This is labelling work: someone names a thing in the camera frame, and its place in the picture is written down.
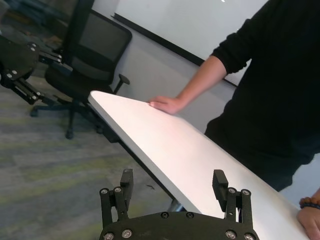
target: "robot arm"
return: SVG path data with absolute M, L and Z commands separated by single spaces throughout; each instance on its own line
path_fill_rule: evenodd
M 33 105 L 41 100 L 52 105 L 54 97 L 45 95 L 27 82 L 38 62 L 61 64 L 61 55 L 42 51 L 35 43 L 20 45 L 0 35 L 0 84 L 13 90 L 26 102 Z
M 120 186 L 100 190 L 103 230 L 99 240 L 259 240 L 253 229 L 251 192 L 228 187 L 222 170 L 214 170 L 212 187 L 225 213 L 224 219 L 183 211 L 129 218 L 133 184 L 132 169 L 126 169 Z M 117 210 L 117 222 L 112 221 L 112 207 Z

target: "wrist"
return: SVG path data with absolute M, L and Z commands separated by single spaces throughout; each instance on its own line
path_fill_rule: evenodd
M 179 105 L 182 109 L 190 103 L 190 100 L 187 97 L 183 96 L 183 94 L 179 94 L 175 98 L 179 101 Z

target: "bracelet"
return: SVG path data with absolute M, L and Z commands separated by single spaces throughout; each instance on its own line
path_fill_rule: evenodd
M 319 209 L 320 210 L 320 205 L 318 204 L 313 204 L 313 203 L 303 203 L 300 205 L 300 208 L 303 209 L 305 207 L 311 207 L 311 208 L 315 208 L 315 209 Z
M 299 202 L 300 204 L 300 208 L 303 209 L 305 207 L 311 207 L 311 208 L 315 208 L 315 209 L 319 209 L 320 210 L 320 200 L 316 199 L 315 197 L 305 197 L 302 198 Z

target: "white tabletop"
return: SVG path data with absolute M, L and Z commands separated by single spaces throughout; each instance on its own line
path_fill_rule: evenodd
M 261 240 L 308 240 L 294 205 L 184 119 L 100 91 L 89 102 L 188 211 L 223 218 L 212 188 L 214 170 L 221 169 L 230 187 L 252 192 Z

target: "whiteboard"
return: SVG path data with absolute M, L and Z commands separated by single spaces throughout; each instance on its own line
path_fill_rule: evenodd
M 267 0 L 120 0 L 116 13 L 205 60 Z M 238 85 L 245 69 L 226 78 Z

